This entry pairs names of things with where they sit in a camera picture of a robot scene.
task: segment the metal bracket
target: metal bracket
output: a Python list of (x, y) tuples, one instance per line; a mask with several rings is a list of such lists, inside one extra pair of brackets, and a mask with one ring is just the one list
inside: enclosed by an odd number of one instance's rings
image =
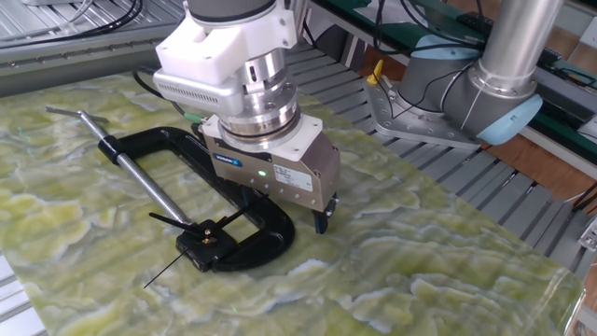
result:
[[(383, 86), (386, 92), (396, 94), (390, 91), (391, 89), (383, 81), (380, 81), (379, 85)], [(405, 110), (396, 103), (396, 99), (399, 99), (397, 94), (390, 97), (391, 108), (383, 89), (366, 81), (365, 91), (368, 93), (373, 109), (371, 116), (375, 121), (375, 130), (383, 135), (471, 150), (479, 148), (481, 144), (480, 140), (469, 138), (452, 127), (441, 113), (417, 113), (418, 108), (410, 107)]]
[(591, 252), (597, 250), (597, 216), (593, 217), (589, 225), (580, 236), (578, 243)]

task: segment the wire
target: wire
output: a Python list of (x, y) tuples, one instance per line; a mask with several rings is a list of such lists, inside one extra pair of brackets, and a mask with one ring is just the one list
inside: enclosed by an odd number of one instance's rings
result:
[(76, 20), (78, 20), (78, 18), (83, 16), (83, 14), (85, 14), (85, 12), (91, 7), (91, 5), (93, 4), (93, 1), (94, 0), (83, 1), (83, 3), (81, 4), (81, 7), (75, 12), (75, 15), (73, 15), (73, 17), (70, 20), (68, 20), (66, 23), (63, 23), (63, 24), (60, 24), (57, 26), (53, 26), (53, 27), (49, 27), (49, 28), (42, 28), (42, 29), (37, 29), (34, 31), (22, 32), (19, 34), (14, 34), (14, 35), (9, 35), (9, 36), (3, 36), (3, 37), (0, 37), (0, 42), (14, 41), (14, 40), (18, 40), (18, 39), (23, 39), (25, 37), (36, 37), (36, 36), (40, 36), (43, 34), (53, 32), (58, 29), (62, 29), (62, 27), (64, 25), (74, 23)]
[(109, 33), (116, 31), (118, 28), (125, 26), (129, 22), (133, 21), (141, 13), (142, 10), (143, 10), (143, 0), (132, 0), (131, 7), (126, 12), (126, 14), (124, 14), (122, 17), (120, 17), (112, 22), (109, 22), (108, 24), (105, 24), (103, 26), (100, 26), (100, 27), (97, 27), (94, 29), (90, 29), (86, 32), (82, 32), (82, 33), (79, 33), (76, 35), (60, 36), (60, 37), (51, 38), (51, 39), (28, 41), (28, 42), (22, 42), (22, 43), (17, 43), (17, 44), (6, 43), (5, 45), (0, 46), (0, 49), (26, 47), (26, 46), (51, 43), (51, 42), (71, 41), (71, 40), (75, 40), (75, 39), (79, 39), (79, 38), (109, 34)]
[[(134, 78), (134, 81), (137, 82), (137, 84), (139, 84), (143, 89), (147, 90), (149, 93), (155, 95), (158, 98), (161, 98), (163, 100), (168, 100), (166, 98), (164, 98), (163, 95), (161, 95), (161, 93), (159, 91), (157, 91), (156, 89), (150, 87), (149, 85), (147, 85), (147, 83), (145, 83), (140, 77), (139, 77), (139, 73), (137, 73), (136, 71), (132, 72), (132, 77)], [(180, 107), (180, 105), (177, 102), (173, 102), (168, 100), (170, 103), (172, 103), (172, 106), (174, 107), (174, 109), (180, 113), (181, 116), (185, 116), (187, 112), (185, 112), (185, 110), (182, 109), (182, 107)]]
[(468, 66), (467, 66), (467, 67), (465, 67), (464, 69), (461, 69), (461, 70), (456, 70), (456, 71), (452, 71), (452, 72), (450, 72), (450, 73), (448, 73), (448, 74), (446, 74), (446, 75), (443, 75), (443, 76), (441, 76), (441, 77), (437, 77), (437, 78), (435, 78), (435, 79), (433, 79), (433, 80), (429, 81), (429, 83), (427, 83), (427, 85), (425, 86), (425, 89), (423, 90), (423, 97), (421, 98), (421, 100), (420, 100), (420, 101), (418, 101), (418, 102), (417, 102), (417, 103), (415, 103), (415, 104), (411, 104), (409, 108), (407, 108), (407, 109), (405, 109), (404, 111), (400, 112), (400, 113), (399, 113), (397, 116), (395, 116), (395, 117), (394, 117), (394, 114), (393, 114), (393, 115), (392, 115), (392, 119), (396, 119), (396, 118), (400, 117), (400, 115), (402, 115), (402, 114), (403, 114), (403, 113), (405, 113), (405, 112), (408, 112), (408, 111), (409, 111), (411, 108), (413, 108), (413, 107), (420, 108), (420, 107), (418, 107), (417, 105), (418, 105), (418, 104), (420, 104), (420, 103), (422, 103), (422, 102), (425, 100), (425, 96), (427, 95), (427, 90), (429, 90), (429, 87), (431, 86), (431, 84), (433, 84), (433, 83), (437, 82), (438, 80), (441, 80), (441, 79), (443, 79), (443, 78), (445, 78), (445, 77), (448, 77), (448, 76), (450, 76), (450, 75), (458, 74), (458, 75), (460, 76), (460, 74), (462, 74), (464, 71), (466, 71), (466, 70), (468, 69), (468, 67), (470, 67), (470, 65), (468, 65)]
[(155, 95), (158, 98), (161, 99), (165, 99), (163, 95), (161, 95), (161, 93), (159, 91), (157, 91), (156, 89), (150, 87), (149, 85), (147, 85), (147, 83), (145, 83), (140, 77), (139, 77), (139, 73), (137, 73), (136, 71), (132, 72), (132, 77), (134, 78), (134, 81), (137, 82), (137, 84), (139, 84), (143, 89), (149, 91), (149, 93)]
[[(485, 19), (485, 16), (483, 15), (483, 6), (481, 5), (481, 0), (477, 0), (477, 10), (479, 11), (479, 16), (481, 16), (481, 19)], [(489, 40), (489, 32), (485, 31), (485, 25), (482, 24), (481, 25), (481, 34), (483, 35), (483, 39), (485, 39), (485, 43), (487, 43), (487, 41)]]
[(303, 26), (303, 28), (305, 28), (305, 33), (307, 33), (307, 36), (311, 40), (311, 45), (315, 49), (317, 49), (317, 44), (315, 43), (315, 39), (313, 38), (313, 35), (311, 34), (311, 29), (309, 29), (309, 25), (307, 24), (307, 17), (306, 16), (305, 16), (305, 19), (303, 19), (303, 21), (302, 21), (302, 26)]
[(409, 54), (415, 51), (422, 51), (422, 50), (431, 50), (431, 49), (443, 49), (443, 48), (463, 48), (463, 49), (475, 49), (475, 50), (483, 50), (484, 45), (473, 45), (473, 44), (463, 44), (462, 41), (458, 41), (458, 43), (445, 43), (445, 44), (438, 44), (435, 46), (425, 46), (425, 47), (418, 47), (413, 49), (402, 49), (402, 50), (384, 50), (382, 49), (382, 12), (383, 6), (385, 5), (385, 0), (380, 0), (380, 6), (378, 7), (377, 16), (375, 19), (375, 28), (373, 31), (373, 48), (377, 50), (379, 53), (385, 55), (402, 55), (402, 54)]
[[(427, 18), (425, 17), (425, 15), (422, 13), (422, 11), (420, 9), (418, 9), (413, 3), (412, 0), (408, 0), (410, 2), (410, 4), (412, 5), (412, 7), (414, 8), (414, 10), (421, 15), (422, 18), (424, 18), (425, 20), (427, 20)], [(473, 47), (477, 47), (478, 45), (476, 44), (472, 44), (472, 43), (468, 43), (465, 41), (462, 41), (460, 39), (457, 38), (453, 38), (453, 37), (449, 37), (446, 36), (444, 34), (440, 34), (436, 31), (434, 31), (433, 29), (425, 26), (424, 24), (422, 24), (419, 20), (417, 20), (417, 18), (412, 14), (412, 12), (410, 11), (410, 9), (407, 7), (407, 4), (405, 2), (405, 0), (400, 0), (400, 3), (402, 4), (402, 7), (404, 8), (404, 10), (407, 12), (407, 14), (409, 15), (410, 19), (413, 20), (419, 27), (425, 29), (426, 32), (428, 32), (429, 34), (441, 37), (443, 39), (446, 39), (448, 41), (454, 42), (454, 43), (458, 43), (458, 44), (463, 44), (465, 46), (473, 46)]]

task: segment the black cable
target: black cable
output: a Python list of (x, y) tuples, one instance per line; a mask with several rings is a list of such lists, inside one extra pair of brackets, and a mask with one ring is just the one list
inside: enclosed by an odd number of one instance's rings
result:
[[(481, 0), (477, 0), (477, 10), (479, 11), (479, 16), (481, 16), (481, 19), (485, 19), (485, 16), (483, 15), (483, 6), (481, 5)], [(485, 43), (487, 43), (487, 41), (489, 40), (489, 32), (485, 31), (484, 24), (481, 25), (481, 34), (483, 35)]]
[(313, 35), (311, 34), (311, 29), (309, 29), (309, 25), (307, 24), (307, 17), (305, 17), (305, 19), (303, 19), (302, 26), (303, 26), (303, 28), (305, 28), (305, 33), (307, 33), (307, 36), (311, 40), (311, 45), (315, 49), (317, 49), (317, 44), (315, 43), (315, 38), (313, 38)]
[(159, 91), (157, 91), (156, 89), (150, 87), (149, 85), (147, 85), (140, 77), (139, 74), (136, 71), (132, 72), (132, 77), (134, 78), (134, 81), (137, 82), (137, 84), (139, 84), (143, 89), (149, 91), (149, 93), (155, 95), (158, 98), (161, 99), (165, 99), (164, 96), (161, 95), (161, 93)]
[(105, 24), (103, 26), (93, 28), (86, 32), (82, 32), (82, 33), (79, 33), (76, 35), (61, 36), (61, 37), (56, 37), (56, 38), (51, 38), (51, 39), (30, 41), (30, 42), (24, 42), (24, 43), (19, 43), (19, 44), (7, 43), (4, 46), (0, 46), (0, 49), (26, 47), (26, 46), (32, 46), (32, 45), (44, 44), (44, 43), (71, 41), (71, 40), (79, 39), (79, 38), (94, 37), (97, 35), (109, 34), (109, 33), (116, 31), (118, 28), (125, 26), (132, 20), (134, 20), (141, 13), (142, 10), (143, 10), (143, 0), (132, 0), (131, 7), (126, 12), (126, 14), (124, 14), (122, 17), (120, 17), (112, 22), (109, 22), (108, 24)]
[(134, 78), (134, 81), (136, 81), (136, 82), (137, 82), (137, 84), (139, 84), (139, 85), (140, 85), (140, 86), (141, 86), (143, 89), (147, 90), (149, 93), (151, 93), (151, 94), (155, 95), (155, 96), (156, 96), (156, 97), (158, 97), (158, 98), (161, 98), (161, 99), (163, 99), (163, 100), (167, 100), (167, 101), (169, 101), (170, 103), (172, 103), (172, 106), (174, 107), (174, 109), (176, 109), (176, 111), (177, 111), (178, 113), (180, 113), (180, 115), (181, 115), (181, 116), (183, 116), (183, 117), (184, 117), (184, 116), (186, 115), (186, 113), (187, 113), (187, 112), (185, 112), (185, 110), (183, 110), (183, 109), (182, 109), (182, 107), (180, 107), (180, 105), (179, 105), (178, 103), (176, 103), (176, 102), (173, 102), (173, 101), (170, 101), (170, 100), (168, 100), (168, 99), (164, 98), (164, 96), (163, 96), (163, 95), (161, 95), (161, 93), (160, 93), (159, 91), (157, 91), (156, 89), (154, 89), (154, 88), (150, 87), (149, 85), (147, 85), (147, 83), (145, 83), (145, 82), (144, 82), (144, 81), (143, 81), (143, 80), (142, 80), (142, 79), (139, 77), (139, 74), (138, 74), (136, 71), (133, 71), (133, 72), (132, 72), (132, 77)]
[[(409, 0), (410, 4), (412, 5), (412, 7), (415, 9), (415, 11), (421, 15), (422, 18), (425, 18), (425, 20), (427, 20), (427, 18), (425, 17), (425, 15), (421, 12), (420, 9), (418, 9), (413, 3), (412, 0)], [(405, 0), (400, 0), (400, 3), (402, 4), (402, 7), (404, 8), (404, 10), (407, 12), (407, 14), (409, 15), (410, 19), (413, 20), (419, 27), (425, 29), (425, 31), (429, 34), (438, 36), (440, 38), (446, 39), (448, 41), (454, 42), (454, 43), (458, 43), (458, 44), (463, 44), (465, 46), (472, 46), (472, 47), (478, 47), (479, 45), (476, 44), (472, 44), (472, 43), (468, 43), (465, 42), (463, 40), (457, 39), (457, 38), (452, 38), (449, 36), (446, 36), (444, 34), (440, 34), (436, 31), (434, 31), (433, 29), (425, 26), (424, 24), (422, 24), (419, 20), (417, 20), (417, 18), (415, 18), (415, 16), (412, 14), (412, 12), (410, 11), (410, 9), (407, 7), (407, 4), (405, 2)]]
[(382, 49), (382, 11), (383, 6), (385, 4), (385, 0), (380, 0), (380, 6), (377, 11), (377, 17), (375, 20), (375, 28), (373, 31), (373, 48), (377, 50), (379, 53), (385, 55), (402, 55), (402, 54), (409, 54), (415, 51), (422, 51), (422, 50), (431, 50), (431, 49), (443, 49), (443, 48), (463, 48), (463, 49), (475, 49), (475, 50), (483, 50), (483, 45), (473, 45), (467, 44), (464, 45), (460, 41), (459, 43), (445, 43), (445, 44), (438, 44), (435, 46), (425, 46), (425, 47), (418, 47), (413, 49), (402, 49), (402, 50), (383, 50)]
[(408, 111), (409, 111), (411, 108), (413, 108), (413, 107), (418, 107), (417, 105), (418, 105), (418, 104), (420, 104), (420, 103), (422, 103), (422, 102), (425, 100), (425, 97), (426, 97), (426, 95), (427, 95), (427, 90), (429, 90), (429, 87), (431, 86), (431, 84), (433, 84), (433, 83), (437, 82), (438, 80), (441, 80), (441, 79), (443, 79), (443, 78), (445, 78), (445, 77), (448, 77), (448, 76), (450, 76), (450, 75), (454, 75), (454, 74), (459, 74), (459, 75), (460, 75), (461, 73), (463, 73), (463, 72), (464, 72), (464, 71), (466, 71), (467, 69), (468, 69), (468, 67), (466, 67), (466, 68), (464, 68), (464, 69), (461, 69), (461, 70), (452, 71), (452, 72), (450, 72), (450, 73), (448, 73), (448, 74), (446, 74), (446, 75), (443, 75), (443, 76), (441, 76), (441, 77), (437, 77), (437, 78), (435, 78), (435, 79), (433, 79), (433, 80), (429, 81), (429, 83), (427, 83), (427, 85), (425, 86), (425, 89), (423, 90), (423, 97), (421, 98), (421, 100), (419, 100), (419, 101), (418, 101), (417, 103), (415, 103), (415, 104), (411, 104), (409, 108), (407, 108), (407, 109), (405, 109), (404, 111), (402, 111), (402, 112), (398, 113), (398, 115), (397, 115), (397, 116), (395, 116), (395, 117), (394, 117), (394, 114), (392, 114), (392, 119), (396, 119), (396, 118), (400, 117), (402, 114), (404, 114), (404, 113), (408, 112)]

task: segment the metal grating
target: metal grating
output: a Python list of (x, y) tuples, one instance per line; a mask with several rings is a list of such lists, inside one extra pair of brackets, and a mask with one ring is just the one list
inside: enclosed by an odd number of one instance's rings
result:
[[(144, 8), (139, 16), (122, 27), (122, 31), (175, 24), (184, 13), (182, 1), (144, 0), (143, 4)], [(26, 6), (20, 0), (3, 0), (0, 2), (0, 36), (63, 25), (75, 15), (81, 5), (79, 2)], [(67, 31), (80, 33), (105, 25), (126, 14), (131, 5), (131, 0), (95, 0), (83, 16), (68, 25)], [(64, 31), (60, 31), (55, 35), (64, 34)], [(51, 38), (51, 35), (35, 37), (44, 38)]]
[[(580, 278), (587, 275), (595, 255), (576, 242), (589, 222), (587, 215), (572, 213), (569, 203), (552, 200), (549, 190), (485, 151), (437, 146), (377, 133), (360, 76), (319, 50), (306, 44), (298, 45), (289, 53), (287, 63), (289, 74), (302, 90), (474, 204), (545, 256)], [(0, 335), (47, 335), (1, 254)]]

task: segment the metal screw rod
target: metal screw rod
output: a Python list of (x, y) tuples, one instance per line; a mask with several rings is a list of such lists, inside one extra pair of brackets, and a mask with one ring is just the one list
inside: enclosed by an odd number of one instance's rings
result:
[[(47, 108), (48, 112), (56, 113), (53, 109)], [(95, 135), (98, 139), (104, 140), (108, 134), (104, 131), (102, 127), (95, 123), (94, 119), (97, 117), (90, 116), (85, 111), (78, 111), (78, 112), (70, 112), (72, 114), (65, 114), (67, 116), (74, 116), (77, 115), (80, 117), (81, 121), (90, 129), (90, 131)], [(141, 169), (128, 155), (122, 153), (117, 157), (118, 164), (122, 169), (128, 171), (134, 179), (141, 184), (141, 186), (146, 190), (147, 194), (153, 199), (155, 203), (157, 203), (162, 210), (164, 210), (170, 217), (174, 220), (177, 220), (181, 223), (190, 223), (190, 220), (185, 215), (185, 213), (174, 203), (168, 195), (154, 182), (154, 180), (147, 175), (146, 172)]]

